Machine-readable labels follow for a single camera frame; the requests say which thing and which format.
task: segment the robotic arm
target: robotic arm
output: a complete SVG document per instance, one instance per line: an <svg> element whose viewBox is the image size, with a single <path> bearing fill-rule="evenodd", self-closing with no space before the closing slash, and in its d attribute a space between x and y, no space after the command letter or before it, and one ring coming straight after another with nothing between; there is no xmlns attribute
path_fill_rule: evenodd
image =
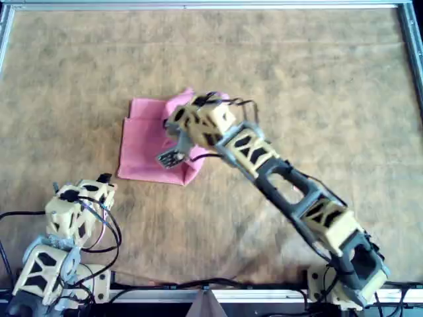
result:
<svg viewBox="0 0 423 317"><path fill-rule="evenodd" d="M227 164L238 168L263 195L289 219L308 245L330 266L332 291L324 297L343 309L362 309L386 282L389 270L379 248L354 218L354 212L330 190L282 159L254 123L235 124L229 107L239 99L222 100L214 93L195 96L179 106L164 123L169 137L177 140L157 160L172 168L189 159L194 145L209 149ZM269 176L277 174L303 194L290 203L275 188ZM329 254L322 253L321 245ZM311 300L322 301L326 274L319 268L308 271Z"/></svg>
<svg viewBox="0 0 423 317"><path fill-rule="evenodd" d="M81 249L93 233L101 213L113 206L115 184L111 174L64 185L46 206L47 236L39 236L24 253L20 274L9 307L10 315L61 316L88 300L109 299L111 272L103 265L81 263Z"/></svg>
<svg viewBox="0 0 423 317"><path fill-rule="evenodd" d="M157 160L165 168L172 168L190 159L191 148L199 145L238 168L328 262L327 268L321 265L307 272L310 299L315 302L325 299L344 310L362 309L389 275L379 248L370 242L353 211L328 188L282 159L255 123L246 120L235 123L229 107L245 103L239 99L222 100L209 93L177 107L165 122L167 134L177 144ZM290 203L272 185L269 177L273 174L290 182L303 198ZM116 234L104 221L109 215L116 225L110 208L117 186L110 183L110 177L102 174L96 181L82 180L75 186L56 188L55 196L46 206L48 235L39 236L24 254L24 269L8 307L10 315L23 316L20 310L27 306L32 316L61 316L65 309L79 308L87 301L108 301L111 280L108 268L117 255L104 267L82 264L80 252L102 251L85 248L96 220L110 227L116 239L117 246L104 252L116 249L122 241L120 231Z"/></svg>

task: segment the tan fabric surface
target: tan fabric surface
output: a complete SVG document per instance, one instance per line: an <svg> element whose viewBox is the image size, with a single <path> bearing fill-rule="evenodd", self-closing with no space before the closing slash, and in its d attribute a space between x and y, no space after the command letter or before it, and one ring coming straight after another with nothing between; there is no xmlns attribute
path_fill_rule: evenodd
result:
<svg viewBox="0 0 423 317"><path fill-rule="evenodd" d="M391 279L422 278L422 125L391 10L17 12L0 85L0 210L43 210L53 181L115 172L130 99L187 86L255 99L280 154L356 210ZM319 261L217 159L186 188L117 183L120 281L295 281ZM0 231L16 268L44 219Z"/></svg>

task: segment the pink cloth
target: pink cloth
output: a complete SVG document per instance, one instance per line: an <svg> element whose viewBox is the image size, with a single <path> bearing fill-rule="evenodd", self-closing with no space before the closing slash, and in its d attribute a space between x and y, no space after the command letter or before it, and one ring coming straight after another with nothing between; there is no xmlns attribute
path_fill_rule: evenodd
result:
<svg viewBox="0 0 423 317"><path fill-rule="evenodd" d="M178 105L189 102L193 95L194 91L188 88L168 101L148 98L132 100L130 117L124 122L119 178L185 186L196 177L204 159L184 162L169 170L156 161L158 154L176 144L166 136L163 120ZM190 156L196 157L204 153L207 153L205 149L194 147Z"/></svg>

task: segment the table surface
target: table surface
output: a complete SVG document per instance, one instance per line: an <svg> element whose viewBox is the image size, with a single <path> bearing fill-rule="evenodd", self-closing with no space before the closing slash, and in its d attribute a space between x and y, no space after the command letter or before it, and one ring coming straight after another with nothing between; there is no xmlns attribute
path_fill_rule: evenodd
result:
<svg viewBox="0 0 423 317"><path fill-rule="evenodd" d="M220 90L255 99L281 156L350 204L391 280L422 278L422 124L394 10L21 11L0 81L1 211L43 210L53 181L115 173L133 97ZM297 281L320 263L218 159L185 188L116 183L121 282ZM18 268L45 220L8 218L0 232Z"/></svg>

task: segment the wire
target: wire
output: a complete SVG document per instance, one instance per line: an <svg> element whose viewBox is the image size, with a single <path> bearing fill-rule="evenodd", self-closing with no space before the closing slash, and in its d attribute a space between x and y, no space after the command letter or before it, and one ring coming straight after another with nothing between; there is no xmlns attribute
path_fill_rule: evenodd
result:
<svg viewBox="0 0 423 317"><path fill-rule="evenodd" d="M5 267L6 267L7 275L9 276L9 279L11 282L11 288L13 288L15 286L15 277L13 276L12 268L9 263L9 260L7 259L6 251L3 247L3 244L1 243L1 240L0 240L0 253L1 253L1 258L3 259L3 263L5 264Z"/></svg>
<svg viewBox="0 0 423 317"><path fill-rule="evenodd" d="M106 213L106 211L104 209L101 209L101 210L102 210L102 217L103 217L104 220L106 220L107 213ZM104 236L104 233L105 232L106 232L106 225L103 224L102 227L101 227L101 231L100 231L100 234L99 234L97 240L95 240L95 242L93 243L93 245L90 246L89 248L82 248L82 251L89 251L92 248L94 248L101 241L101 239Z"/></svg>
<svg viewBox="0 0 423 317"><path fill-rule="evenodd" d="M327 265L327 268L326 268L325 274L323 274L323 289L324 289L324 290L326 290L326 274L328 273L329 269L330 269L330 266L329 266L329 265ZM327 295L328 295L328 293L326 293L326 292L325 292L325 302L328 302L328 300L327 300Z"/></svg>
<svg viewBox="0 0 423 317"><path fill-rule="evenodd" d="M215 154L215 153L206 153L206 154L197 155L194 158L190 158L190 161L191 162L196 162L197 160L204 159L206 157L219 157L219 158L222 158L223 155L221 155L221 154Z"/></svg>
<svg viewBox="0 0 423 317"><path fill-rule="evenodd" d="M379 296L377 295L377 292L375 292L375 299L376 299L377 309L379 311L379 317L383 317L382 305L379 300Z"/></svg>
<svg viewBox="0 0 423 317"><path fill-rule="evenodd" d="M404 299L405 299L405 295L407 294L407 292L408 292L409 289L410 289L409 287L408 288L401 289L401 299L400 299L397 307L394 309L394 311L391 314L389 314L387 317L396 316L397 315L397 312L399 310L401 310L400 316L403 315Z"/></svg>
<svg viewBox="0 0 423 317"><path fill-rule="evenodd" d="M301 175L303 175L304 177L310 178L311 180L314 180L315 182L318 182L320 185L322 185L325 190L327 190L329 192L330 195L333 195L341 204L343 204L345 207L348 207L348 204L338 195L336 195L328 186L326 186L326 184L324 182L322 182L321 180L319 180L318 178L314 177L314 176L310 176L306 173L303 173L300 170L297 170Z"/></svg>
<svg viewBox="0 0 423 317"><path fill-rule="evenodd" d="M82 206L87 208L88 211L90 211L97 219L99 219L104 225L106 225L110 229L110 231L112 231L112 234L113 234L113 236L116 240L116 246L111 246L109 248L102 249L102 250L86 250L86 249L83 249L83 251L88 252L88 253L106 253L106 252L117 249L122 244L122 232L120 230L120 227L119 227L116 219L114 218L114 216L110 212L110 210L108 210L107 207L104 206L101 202L99 202L98 200L95 200L91 197L79 196L78 198L79 198L79 203ZM82 201L82 199L86 199L86 200L91 201L93 203L97 203L101 208L103 208L108 213L109 217L112 219L113 225L116 227L116 231L112 228L112 226L110 225L109 222L105 221L102 217L100 217L97 214L97 212L91 206L84 203Z"/></svg>
<svg viewBox="0 0 423 317"><path fill-rule="evenodd" d="M247 117L247 109L245 108L245 106L247 104L252 104L252 107L254 108L254 120L256 122L256 125L259 124L259 120L258 120L258 106L257 103L253 100L243 100L242 98L233 98L233 99L222 99L222 102L228 102L229 105L236 105L236 106L242 106L243 107L243 114L244 114L244 120L248 121L248 117Z"/></svg>
<svg viewBox="0 0 423 317"><path fill-rule="evenodd" d="M81 205L83 205L84 207L86 207L93 215L96 215L96 217L98 216L98 218L99 219L101 219L101 222L103 223L103 224L105 224L111 231L112 231L112 234L113 234L113 237L115 238L115 240L116 240L116 245L115 246L113 246L113 247L109 247L109 248L107 248L107 249L103 249L103 250L88 250L88 251L86 251L86 252L90 252L90 253L104 253L104 252L109 252L109 251L111 251L111 250L115 250L116 249L116 254L115 254L115 256L114 256L114 258L113 258L113 260L108 264L108 265L106 265L106 266L104 266L102 269L100 269L100 270L98 270L97 272L95 272L95 273L93 273L93 274L91 274L91 275L89 275L89 276L87 276L87 277L84 277L84 278L82 278L82 279L80 279L78 282L76 282L76 283L74 283L74 284L72 284L72 286L80 286L80 285L82 285L84 282L86 282L86 281L88 281L88 280L90 280L90 279L93 279L93 278L95 278L96 276L98 276L98 275L100 275L101 273L104 273L105 271L107 271L109 268L111 268L115 263L116 263L116 260L118 259L118 256L119 256L119 247L120 247L120 245L122 244L122 232L121 232L121 230L120 230L120 227L119 227L119 225L118 225L118 223L117 223L117 221L116 221L116 219L114 218L114 216L113 216L113 214L110 212L110 210L108 210L108 208L106 207L106 206L104 206L100 201L98 201L98 200L96 200L96 199L93 199L93 198L91 198L91 197L86 197L86 196L78 196L78 198L79 198L79 200L78 200L78 202L79 203L81 203ZM110 216L110 218L112 219L112 222L113 222L113 224L114 224L114 226L116 227L116 231L117 231L117 234L116 234L116 232L115 232L115 230L112 228L112 226L107 222L107 221L105 221L103 218L101 218L96 212L95 212L95 210L93 210L92 208L91 208L91 206L88 206L86 203L84 203L83 201L82 201L82 199L86 199L86 200L88 200L88 201L91 201L91 202L93 202L93 203L97 203L101 208L103 208L107 213L108 213L108 215Z"/></svg>

